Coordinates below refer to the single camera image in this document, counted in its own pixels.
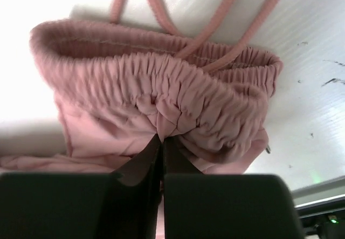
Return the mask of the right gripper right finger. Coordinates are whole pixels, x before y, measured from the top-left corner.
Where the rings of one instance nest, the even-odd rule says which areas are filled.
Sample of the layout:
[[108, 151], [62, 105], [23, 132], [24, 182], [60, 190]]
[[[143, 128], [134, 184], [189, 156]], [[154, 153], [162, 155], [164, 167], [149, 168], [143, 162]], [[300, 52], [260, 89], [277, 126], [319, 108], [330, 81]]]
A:
[[303, 238], [289, 189], [275, 175], [206, 175], [163, 143], [165, 237]]

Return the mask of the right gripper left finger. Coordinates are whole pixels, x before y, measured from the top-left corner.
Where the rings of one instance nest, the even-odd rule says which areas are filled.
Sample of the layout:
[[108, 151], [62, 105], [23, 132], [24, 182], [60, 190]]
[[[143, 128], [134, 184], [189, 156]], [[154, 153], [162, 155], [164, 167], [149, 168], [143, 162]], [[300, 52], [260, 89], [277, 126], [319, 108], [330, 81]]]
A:
[[1, 175], [1, 238], [154, 238], [161, 142], [111, 173]]

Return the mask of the pink trousers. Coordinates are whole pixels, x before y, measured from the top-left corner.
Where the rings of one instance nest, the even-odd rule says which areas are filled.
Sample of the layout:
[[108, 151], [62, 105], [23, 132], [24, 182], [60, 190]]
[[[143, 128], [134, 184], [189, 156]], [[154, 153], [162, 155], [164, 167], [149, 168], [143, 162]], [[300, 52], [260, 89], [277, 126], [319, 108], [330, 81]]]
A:
[[52, 89], [66, 151], [1, 157], [2, 174], [111, 173], [161, 142], [161, 199], [156, 236], [165, 237], [163, 143], [203, 174], [243, 175], [268, 146], [268, 100], [283, 63], [248, 46], [279, 0], [266, 0], [236, 45], [209, 41], [234, 0], [222, 0], [195, 38], [183, 37], [162, 0], [147, 0], [164, 33], [119, 24], [126, 0], [114, 0], [109, 23], [63, 19], [31, 31], [30, 49]]

